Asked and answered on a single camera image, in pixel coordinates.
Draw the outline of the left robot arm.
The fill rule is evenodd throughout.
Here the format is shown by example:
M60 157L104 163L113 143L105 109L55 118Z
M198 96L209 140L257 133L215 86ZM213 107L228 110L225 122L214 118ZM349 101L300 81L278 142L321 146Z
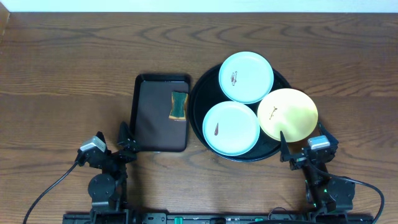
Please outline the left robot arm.
M137 159L139 145L126 122L119 127L120 150L111 152L102 132L85 141L78 150L75 162L100 169L88 184L91 197L89 223L140 223L137 212L127 207L126 164Z

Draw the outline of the light blue plate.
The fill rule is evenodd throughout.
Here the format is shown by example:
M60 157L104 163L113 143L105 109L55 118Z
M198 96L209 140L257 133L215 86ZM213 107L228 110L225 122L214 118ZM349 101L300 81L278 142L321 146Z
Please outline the light blue plate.
M274 72L262 55L238 52L222 63L218 81L230 100L252 104L261 101L271 91Z
M204 117L202 131L211 149L224 156L249 152L260 136L258 118L253 110L235 101L214 105Z

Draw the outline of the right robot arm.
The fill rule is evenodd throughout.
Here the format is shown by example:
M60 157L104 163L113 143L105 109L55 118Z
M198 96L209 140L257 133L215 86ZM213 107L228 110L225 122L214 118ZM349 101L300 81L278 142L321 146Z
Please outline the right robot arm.
M325 127L318 123L320 135L308 140L308 146L300 153L289 151L284 133L280 132L280 161L288 162L291 170L303 171L306 181L306 194L314 210L308 213L311 221L324 215L346 215L353 209L355 184L342 178L332 177L326 163L334 159L338 140Z

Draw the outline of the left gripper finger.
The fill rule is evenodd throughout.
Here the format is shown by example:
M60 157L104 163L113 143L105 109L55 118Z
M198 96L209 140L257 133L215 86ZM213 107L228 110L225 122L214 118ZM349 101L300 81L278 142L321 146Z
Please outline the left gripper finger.
M107 150L106 141L101 131L98 131L95 135L95 146L102 152Z
M129 126L124 121L120 124L119 127L117 145L121 146L123 149L128 151L132 152L140 151L140 145L135 140L135 137L133 136L131 130L129 129Z

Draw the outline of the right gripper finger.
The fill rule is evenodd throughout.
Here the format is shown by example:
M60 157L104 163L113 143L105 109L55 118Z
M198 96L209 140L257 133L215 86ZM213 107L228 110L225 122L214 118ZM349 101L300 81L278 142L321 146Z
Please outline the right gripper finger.
M290 158L291 158L291 155L290 155L287 141L284 137L283 132L280 131L280 161L287 162L287 161L290 161Z
M322 125L320 121L318 122L318 128L320 135L327 138L327 140L330 143L330 146L337 146L339 144L339 141L326 130L326 128L324 127L324 125Z

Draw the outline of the yellow green scrub sponge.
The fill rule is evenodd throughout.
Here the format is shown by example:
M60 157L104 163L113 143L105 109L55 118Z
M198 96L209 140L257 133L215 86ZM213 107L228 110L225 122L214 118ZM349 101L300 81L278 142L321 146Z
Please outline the yellow green scrub sponge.
M169 119L186 121L187 120L188 93L172 92L172 107Z

